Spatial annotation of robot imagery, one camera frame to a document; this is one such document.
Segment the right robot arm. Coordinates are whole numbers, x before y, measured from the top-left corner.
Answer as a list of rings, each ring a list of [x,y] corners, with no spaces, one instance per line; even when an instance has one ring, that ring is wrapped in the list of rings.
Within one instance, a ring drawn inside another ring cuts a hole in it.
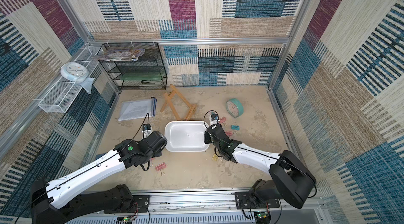
[[[271,153],[251,148],[230,139],[220,124],[205,131],[205,143],[213,144],[226,161],[248,165],[270,175],[271,180],[257,180],[247,198],[253,207],[262,207],[271,200],[284,200],[301,209],[316,185],[316,179],[297,156],[289,150]]]

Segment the pink binder clip front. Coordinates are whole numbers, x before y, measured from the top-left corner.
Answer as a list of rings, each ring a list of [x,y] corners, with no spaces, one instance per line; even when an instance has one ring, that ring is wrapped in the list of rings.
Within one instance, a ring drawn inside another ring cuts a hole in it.
[[[161,164],[159,164],[159,165],[157,165],[157,166],[155,167],[155,170],[156,170],[157,172],[159,172],[159,173],[161,174],[161,176],[163,176],[163,175],[165,174],[165,171],[164,171],[165,168],[166,168],[166,164],[165,164],[165,163],[161,163]]]

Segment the teal binder clip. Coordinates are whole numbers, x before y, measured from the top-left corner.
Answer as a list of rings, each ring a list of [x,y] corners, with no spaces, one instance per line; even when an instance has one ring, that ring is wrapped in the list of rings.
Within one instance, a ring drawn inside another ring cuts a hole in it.
[[[231,125],[230,128],[233,131],[233,133],[240,131],[240,126],[237,125]]]

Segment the white plastic storage box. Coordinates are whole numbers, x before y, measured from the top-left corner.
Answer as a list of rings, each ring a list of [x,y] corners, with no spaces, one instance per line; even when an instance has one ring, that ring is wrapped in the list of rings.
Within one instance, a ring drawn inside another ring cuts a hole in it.
[[[170,152],[203,152],[207,124],[203,121],[172,121],[165,127],[166,149]]]

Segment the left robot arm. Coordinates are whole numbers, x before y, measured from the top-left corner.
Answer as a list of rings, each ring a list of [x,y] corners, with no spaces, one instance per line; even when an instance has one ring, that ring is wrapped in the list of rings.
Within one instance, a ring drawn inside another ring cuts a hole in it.
[[[140,141],[126,139],[89,165],[49,182],[40,179],[31,186],[31,217],[35,224],[65,224],[77,217],[102,210],[127,212],[134,208],[126,185],[85,193],[98,182],[130,167],[144,167],[160,157],[167,139],[158,131]]]

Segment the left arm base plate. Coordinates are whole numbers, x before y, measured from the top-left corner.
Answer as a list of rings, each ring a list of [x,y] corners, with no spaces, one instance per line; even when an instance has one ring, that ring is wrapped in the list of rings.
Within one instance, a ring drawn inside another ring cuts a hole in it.
[[[146,213],[150,202],[150,195],[133,195],[127,213]]]

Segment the yellow binder clip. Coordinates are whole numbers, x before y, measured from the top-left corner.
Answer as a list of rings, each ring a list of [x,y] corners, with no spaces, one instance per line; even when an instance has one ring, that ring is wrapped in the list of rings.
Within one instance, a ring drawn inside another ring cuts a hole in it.
[[[219,159],[219,157],[216,154],[214,154],[212,157],[212,161],[218,161],[218,159]]]

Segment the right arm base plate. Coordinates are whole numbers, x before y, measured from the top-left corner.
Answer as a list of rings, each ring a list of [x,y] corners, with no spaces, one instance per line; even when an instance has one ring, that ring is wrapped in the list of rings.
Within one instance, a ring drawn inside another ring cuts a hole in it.
[[[260,200],[257,196],[247,192],[240,191],[234,193],[237,209],[259,209],[259,208],[280,208],[278,200],[270,199],[266,201]]]

